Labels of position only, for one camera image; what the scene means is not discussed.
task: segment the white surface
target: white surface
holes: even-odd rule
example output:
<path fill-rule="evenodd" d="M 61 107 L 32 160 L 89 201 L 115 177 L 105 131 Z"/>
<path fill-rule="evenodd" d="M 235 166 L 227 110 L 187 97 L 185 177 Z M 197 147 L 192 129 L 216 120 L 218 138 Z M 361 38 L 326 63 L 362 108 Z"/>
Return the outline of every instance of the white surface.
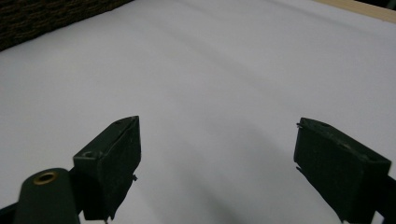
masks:
<path fill-rule="evenodd" d="M 307 0 L 137 0 L 0 52 L 0 206 L 139 115 L 114 223 L 339 223 L 295 169 L 295 123 L 396 161 L 395 36 Z"/>

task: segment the wooden edge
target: wooden edge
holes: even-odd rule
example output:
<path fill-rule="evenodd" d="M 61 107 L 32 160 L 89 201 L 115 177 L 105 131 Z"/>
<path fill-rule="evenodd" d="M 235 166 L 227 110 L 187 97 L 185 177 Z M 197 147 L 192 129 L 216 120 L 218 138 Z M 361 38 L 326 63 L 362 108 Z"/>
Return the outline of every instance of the wooden edge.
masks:
<path fill-rule="evenodd" d="M 382 21 L 389 21 L 396 23 L 396 11 L 384 7 L 376 7 L 373 5 L 369 5 L 353 0 L 314 0 L 314 1 L 324 3 L 333 7 L 346 9 L 369 17 L 374 17 Z"/>

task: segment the white table surface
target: white table surface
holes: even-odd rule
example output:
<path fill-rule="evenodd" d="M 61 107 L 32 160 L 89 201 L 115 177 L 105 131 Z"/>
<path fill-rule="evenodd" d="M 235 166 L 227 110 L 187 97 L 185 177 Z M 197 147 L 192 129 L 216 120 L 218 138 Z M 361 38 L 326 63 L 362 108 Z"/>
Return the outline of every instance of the white table surface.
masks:
<path fill-rule="evenodd" d="M 139 115 L 139 179 L 113 223 L 339 223 L 295 169 L 295 124 L 396 161 L 395 37 L 309 0 L 136 0 L 0 52 L 0 207 Z"/>

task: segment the screw hole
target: screw hole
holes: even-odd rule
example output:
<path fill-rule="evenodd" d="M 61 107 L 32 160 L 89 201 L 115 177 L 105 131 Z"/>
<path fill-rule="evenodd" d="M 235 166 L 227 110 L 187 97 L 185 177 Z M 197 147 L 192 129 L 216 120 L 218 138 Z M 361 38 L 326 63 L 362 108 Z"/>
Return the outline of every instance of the screw hole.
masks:
<path fill-rule="evenodd" d="M 92 158 L 92 157 L 93 157 L 93 153 L 92 153 L 91 151 L 87 151 L 87 152 L 84 152 L 84 153 L 82 154 L 82 156 L 83 156 L 83 157 Z"/>
<path fill-rule="evenodd" d="M 33 180 L 33 183 L 36 185 L 45 185 L 55 180 L 57 176 L 58 174 L 56 172 L 46 172 L 42 175 L 37 176 Z"/>

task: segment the wicker basket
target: wicker basket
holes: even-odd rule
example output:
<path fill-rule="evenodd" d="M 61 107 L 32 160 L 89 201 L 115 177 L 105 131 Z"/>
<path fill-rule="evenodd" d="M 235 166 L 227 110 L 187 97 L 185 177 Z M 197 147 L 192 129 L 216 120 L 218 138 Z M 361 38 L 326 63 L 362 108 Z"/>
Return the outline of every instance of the wicker basket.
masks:
<path fill-rule="evenodd" d="M 0 0 L 0 51 L 133 0 Z"/>

